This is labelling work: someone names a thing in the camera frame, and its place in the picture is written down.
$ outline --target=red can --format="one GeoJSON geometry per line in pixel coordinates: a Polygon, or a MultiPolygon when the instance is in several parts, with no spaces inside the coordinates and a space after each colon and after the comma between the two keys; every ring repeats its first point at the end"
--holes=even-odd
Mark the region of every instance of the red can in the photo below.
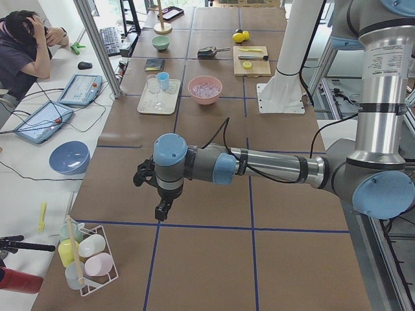
{"type": "Polygon", "coordinates": [[[0,267],[0,289],[26,294],[38,293],[43,277],[0,267]]]}

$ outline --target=computer mouse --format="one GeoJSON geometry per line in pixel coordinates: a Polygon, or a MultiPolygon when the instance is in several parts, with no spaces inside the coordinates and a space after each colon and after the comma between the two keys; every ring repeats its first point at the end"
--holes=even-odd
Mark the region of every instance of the computer mouse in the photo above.
{"type": "Polygon", "coordinates": [[[78,69],[79,70],[84,70],[84,69],[89,69],[92,68],[92,63],[89,62],[79,62],[78,63],[78,69]]]}

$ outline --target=cutting board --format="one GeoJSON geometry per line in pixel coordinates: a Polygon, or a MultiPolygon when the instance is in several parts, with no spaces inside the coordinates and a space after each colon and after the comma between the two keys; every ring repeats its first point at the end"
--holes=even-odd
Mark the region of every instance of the cutting board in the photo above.
{"type": "Polygon", "coordinates": [[[235,76],[271,76],[270,62],[268,60],[240,60],[239,55],[252,55],[262,57],[268,55],[267,47],[235,46],[233,47],[233,73],[235,76]],[[262,52],[240,51],[239,49],[261,49],[262,52]],[[251,69],[244,69],[242,63],[252,63],[251,69]]]}

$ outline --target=pink bowl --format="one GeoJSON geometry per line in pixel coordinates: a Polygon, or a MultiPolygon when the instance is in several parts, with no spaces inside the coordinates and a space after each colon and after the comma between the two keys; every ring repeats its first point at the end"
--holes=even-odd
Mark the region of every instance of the pink bowl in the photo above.
{"type": "Polygon", "coordinates": [[[195,100],[195,102],[201,105],[210,105],[216,102],[219,99],[220,94],[222,93],[222,88],[222,82],[214,76],[197,76],[196,78],[192,79],[187,85],[187,89],[190,93],[190,96],[195,100]],[[214,90],[217,89],[218,92],[210,92],[211,94],[215,93],[214,96],[200,97],[197,96],[194,91],[194,87],[197,86],[199,88],[213,86],[214,90]]]}

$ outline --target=person's arm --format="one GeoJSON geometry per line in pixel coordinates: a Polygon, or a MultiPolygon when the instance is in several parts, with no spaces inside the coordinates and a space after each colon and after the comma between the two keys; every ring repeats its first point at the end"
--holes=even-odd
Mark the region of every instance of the person's arm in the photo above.
{"type": "Polygon", "coordinates": [[[67,35],[66,31],[60,27],[51,27],[47,30],[46,34],[46,44],[48,47],[52,47],[53,45],[68,45],[69,44],[69,36],[67,35]]]}
{"type": "Polygon", "coordinates": [[[38,50],[35,61],[25,65],[21,71],[31,76],[48,79],[51,76],[51,61],[49,59],[43,23],[38,16],[28,17],[27,19],[33,24],[33,36],[38,44],[38,50]]]}

